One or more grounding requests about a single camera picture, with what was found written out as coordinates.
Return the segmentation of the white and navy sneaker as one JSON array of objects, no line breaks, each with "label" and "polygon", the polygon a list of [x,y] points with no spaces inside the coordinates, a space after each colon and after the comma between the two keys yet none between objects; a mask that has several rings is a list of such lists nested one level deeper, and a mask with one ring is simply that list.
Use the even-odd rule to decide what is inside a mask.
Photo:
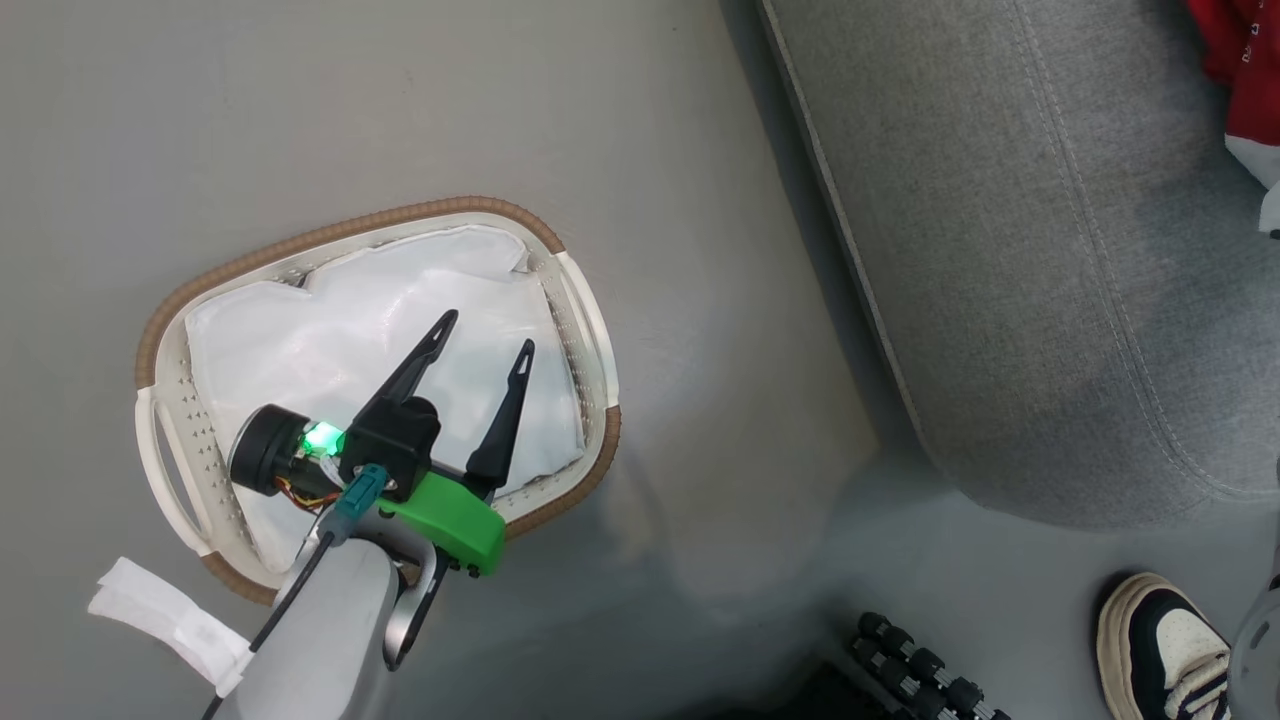
[{"label": "white and navy sneaker", "polygon": [[1234,720],[1233,648],[1185,593],[1140,571],[1103,594],[1096,666],[1114,720]]}]

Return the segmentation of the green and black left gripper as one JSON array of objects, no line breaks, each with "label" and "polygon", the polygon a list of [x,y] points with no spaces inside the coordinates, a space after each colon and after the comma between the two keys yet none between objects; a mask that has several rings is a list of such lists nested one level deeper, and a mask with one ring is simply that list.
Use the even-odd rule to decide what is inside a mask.
[{"label": "green and black left gripper", "polygon": [[[372,418],[381,405],[403,404],[413,397],[426,369],[442,355],[458,316],[457,309],[440,315],[361,407],[353,427]],[[534,341],[525,340],[507,375],[497,414],[458,480],[431,465],[403,503],[381,497],[394,483],[374,464],[360,466],[353,480],[343,480],[338,468],[338,478],[332,480],[323,471],[323,457],[315,454],[319,446],[314,441],[317,433],[332,428],[312,424],[276,405],[261,407],[242,428],[232,450],[230,479],[264,496],[285,493],[297,505],[320,507],[325,515],[317,533],[332,534],[333,544],[352,537],[358,521],[383,505],[411,530],[445,551],[454,565],[472,577],[490,575],[500,561],[506,523],[490,506],[489,497],[509,477],[535,351]],[[323,443],[324,448],[337,450],[338,461],[346,430]]]}]

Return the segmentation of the white laundry basket brown rim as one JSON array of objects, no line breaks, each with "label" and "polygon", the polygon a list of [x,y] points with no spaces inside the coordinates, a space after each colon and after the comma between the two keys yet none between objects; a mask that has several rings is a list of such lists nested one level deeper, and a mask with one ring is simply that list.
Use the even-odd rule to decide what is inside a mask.
[{"label": "white laundry basket brown rim", "polygon": [[269,606],[284,577],[264,562],[233,491],[212,416],[195,384],[187,315],[204,301],[256,281],[292,287],[321,265],[362,249],[461,225],[489,225],[526,245],[564,347],[585,434],[581,459],[498,500],[508,538],[567,512],[604,479],[622,433],[614,351],[588,278],[544,220],[506,200],[470,195],[324,225],[180,286],[151,315],[137,348],[134,432],[145,475],[173,530],[230,592]]}]

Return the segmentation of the white fabric basket liner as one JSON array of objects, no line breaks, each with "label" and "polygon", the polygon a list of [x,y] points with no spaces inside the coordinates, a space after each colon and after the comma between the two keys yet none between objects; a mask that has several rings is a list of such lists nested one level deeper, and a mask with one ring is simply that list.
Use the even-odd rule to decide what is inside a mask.
[{"label": "white fabric basket liner", "polygon": [[347,428],[439,318],[456,310],[445,347],[417,388],[442,421],[431,459],[465,465],[531,340],[515,457],[495,496],[503,518],[522,518],[572,488],[588,468],[550,268],[507,231],[461,225],[352,252],[301,287],[260,281],[209,299],[186,318],[186,332],[210,436],[228,457],[250,415],[268,404]]}]

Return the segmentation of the grey fabric sofa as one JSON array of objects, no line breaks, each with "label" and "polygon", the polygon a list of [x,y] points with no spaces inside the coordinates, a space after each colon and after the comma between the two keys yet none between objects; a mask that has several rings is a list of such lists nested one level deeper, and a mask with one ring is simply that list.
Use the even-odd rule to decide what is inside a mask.
[{"label": "grey fabric sofa", "polygon": [[915,434],[1056,527],[1280,509],[1280,240],[1187,0],[759,0]]}]

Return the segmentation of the red and white garment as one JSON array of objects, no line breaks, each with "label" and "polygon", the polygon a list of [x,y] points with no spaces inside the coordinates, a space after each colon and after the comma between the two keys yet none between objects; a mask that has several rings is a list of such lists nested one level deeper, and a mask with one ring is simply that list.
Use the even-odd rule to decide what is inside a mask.
[{"label": "red and white garment", "polygon": [[1280,0],[1184,0],[1204,73],[1230,90],[1225,146],[1263,186],[1258,228],[1280,240]]}]

